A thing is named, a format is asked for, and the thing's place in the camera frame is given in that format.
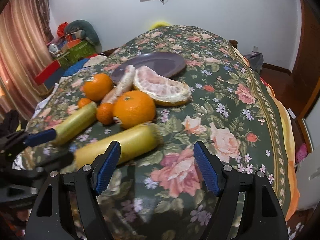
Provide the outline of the small mandarin orange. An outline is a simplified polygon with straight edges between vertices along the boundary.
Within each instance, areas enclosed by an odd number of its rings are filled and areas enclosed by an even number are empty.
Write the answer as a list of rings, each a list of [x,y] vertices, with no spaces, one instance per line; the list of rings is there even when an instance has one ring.
[[[91,103],[92,101],[88,98],[81,98],[78,101],[78,108],[81,109],[82,107],[86,106],[87,104]]]
[[[113,109],[112,103],[101,103],[97,108],[96,119],[103,125],[110,125],[114,122],[113,120]]]

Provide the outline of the wide peeled pomelo piece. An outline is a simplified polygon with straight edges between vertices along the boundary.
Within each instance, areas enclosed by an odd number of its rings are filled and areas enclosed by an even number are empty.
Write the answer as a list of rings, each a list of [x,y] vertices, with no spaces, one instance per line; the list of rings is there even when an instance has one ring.
[[[190,87],[185,82],[161,76],[148,66],[136,69],[133,87],[148,94],[160,106],[179,106],[191,99]]]

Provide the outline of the purple round plate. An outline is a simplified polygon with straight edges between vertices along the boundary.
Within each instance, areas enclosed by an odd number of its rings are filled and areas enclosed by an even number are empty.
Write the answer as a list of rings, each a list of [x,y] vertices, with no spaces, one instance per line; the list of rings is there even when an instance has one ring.
[[[173,77],[184,70],[186,62],[185,59],[176,53],[169,52],[153,52],[138,55],[124,63],[120,64],[111,74],[111,80],[118,83],[125,73],[127,65],[133,65],[136,69],[141,66],[148,66],[157,74],[164,77]]]

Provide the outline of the orange box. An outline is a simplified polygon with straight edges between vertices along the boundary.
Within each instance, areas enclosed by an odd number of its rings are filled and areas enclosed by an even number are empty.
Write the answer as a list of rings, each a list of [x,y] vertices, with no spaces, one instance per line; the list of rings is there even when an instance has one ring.
[[[71,49],[72,47],[76,46],[77,44],[79,44],[80,42],[82,42],[81,39],[76,39],[76,40],[72,40],[72,41],[68,41],[66,43],[66,46],[68,49]]]

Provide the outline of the medium orange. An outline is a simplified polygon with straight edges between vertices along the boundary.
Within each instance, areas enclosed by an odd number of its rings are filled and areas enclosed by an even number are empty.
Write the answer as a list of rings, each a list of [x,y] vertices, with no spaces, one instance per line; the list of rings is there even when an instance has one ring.
[[[111,78],[104,73],[96,74],[84,83],[84,94],[92,101],[101,101],[113,88]]]

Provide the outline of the yellow sugarcane piece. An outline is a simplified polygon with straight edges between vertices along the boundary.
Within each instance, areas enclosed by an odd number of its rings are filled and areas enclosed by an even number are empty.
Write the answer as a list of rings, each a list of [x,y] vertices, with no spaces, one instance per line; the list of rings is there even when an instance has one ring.
[[[61,146],[76,137],[84,129],[91,126],[96,119],[97,104],[90,102],[81,109],[75,111],[65,121],[57,125],[56,138],[52,141],[54,146]]]
[[[76,166],[80,168],[93,163],[112,141],[120,143],[121,154],[118,163],[121,164],[155,149],[163,143],[163,138],[156,124],[145,122],[76,150]]]

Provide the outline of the red flat box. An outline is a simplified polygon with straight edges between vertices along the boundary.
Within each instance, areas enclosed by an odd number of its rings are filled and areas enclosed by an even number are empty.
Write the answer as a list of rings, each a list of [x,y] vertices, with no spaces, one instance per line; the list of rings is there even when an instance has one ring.
[[[51,77],[61,67],[58,60],[51,62],[42,72],[34,77],[37,85],[43,84],[49,77]]]

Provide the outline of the brown wooden door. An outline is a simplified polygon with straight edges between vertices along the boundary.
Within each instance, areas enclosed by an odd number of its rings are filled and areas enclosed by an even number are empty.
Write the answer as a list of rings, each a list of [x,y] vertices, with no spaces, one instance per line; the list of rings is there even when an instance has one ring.
[[[297,117],[303,118],[319,97],[319,21],[310,5],[301,2],[302,26],[295,66],[292,71],[297,90]]]

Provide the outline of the blue patchwork quilt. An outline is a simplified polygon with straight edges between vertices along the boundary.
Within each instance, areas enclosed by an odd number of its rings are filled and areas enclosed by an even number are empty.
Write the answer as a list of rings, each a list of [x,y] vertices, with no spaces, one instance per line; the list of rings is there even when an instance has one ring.
[[[89,61],[89,58],[82,59],[78,61],[77,63],[70,66],[62,75],[62,77],[68,77],[74,75],[76,72],[78,72],[84,65]]]

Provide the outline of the large orange with sticker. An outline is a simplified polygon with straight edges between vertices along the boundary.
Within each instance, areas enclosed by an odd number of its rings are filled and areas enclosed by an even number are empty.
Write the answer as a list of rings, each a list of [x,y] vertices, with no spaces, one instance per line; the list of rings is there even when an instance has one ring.
[[[124,129],[153,121],[155,116],[156,106],[154,100],[148,94],[139,90],[131,90],[124,93],[114,103],[114,122]]]

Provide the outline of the grey green plush pillow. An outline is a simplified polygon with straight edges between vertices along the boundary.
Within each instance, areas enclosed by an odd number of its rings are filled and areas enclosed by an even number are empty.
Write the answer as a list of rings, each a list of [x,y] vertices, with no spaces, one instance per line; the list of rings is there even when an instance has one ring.
[[[94,46],[97,46],[100,42],[93,26],[84,20],[76,20],[67,24],[64,28],[64,35],[72,35],[77,39],[86,40]]]

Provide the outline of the pink curtain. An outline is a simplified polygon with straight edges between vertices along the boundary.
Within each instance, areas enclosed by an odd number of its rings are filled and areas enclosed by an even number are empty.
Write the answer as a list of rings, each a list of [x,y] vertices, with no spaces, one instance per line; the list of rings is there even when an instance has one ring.
[[[47,92],[34,80],[52,61],[46,44],[36,0],[10,0],[1,12],[1,115],[32,117]]]

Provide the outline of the floral green bedspread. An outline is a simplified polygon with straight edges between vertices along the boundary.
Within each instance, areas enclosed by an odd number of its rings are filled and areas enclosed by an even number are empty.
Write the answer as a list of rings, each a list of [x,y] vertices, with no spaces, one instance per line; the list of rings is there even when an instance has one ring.
[[[196,175],[197,141],[240,172],[265,172],[285,217],[290,218],[299,198],[290,117],[227,40],[198,27],[150,30],[107,58],[94,57],[75,74],[65,75],[27,130],[53,128],[74,113],[87,78],[112,74],[129,59],[154,51],[185,59],[186,68],[177,79],[190,87],[192,98],[182,106],[157,108],[163,144],[117,168],[108,189],[98,197],[114,237],[199,238],[216,198]]]

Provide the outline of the white sheet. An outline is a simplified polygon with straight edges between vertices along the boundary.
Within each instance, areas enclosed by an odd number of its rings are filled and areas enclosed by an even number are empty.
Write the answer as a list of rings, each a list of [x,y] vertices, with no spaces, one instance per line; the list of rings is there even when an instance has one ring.
[[[48,103],[49,100],[50,100],[50,98],[46,98],[37,104],[37,106],[35,108],[35,112],[33,113],[33,116],[31,117],[32,119],[35,118],[44,109],[44,107],[46,106],[46,104]]]

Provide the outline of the narrow peeled pomelo segment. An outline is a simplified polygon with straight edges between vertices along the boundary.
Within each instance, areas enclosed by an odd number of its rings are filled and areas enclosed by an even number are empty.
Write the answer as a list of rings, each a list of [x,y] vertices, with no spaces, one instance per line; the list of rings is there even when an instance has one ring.
[[[136,68],[133,65],[128,65],[125,68],[124,75],[118,82],[117,86],[114,87],[109,93],[105,95],[101,103],[115,103],[118,98],[124,93],[131,90],[133,80],[135,77]]]

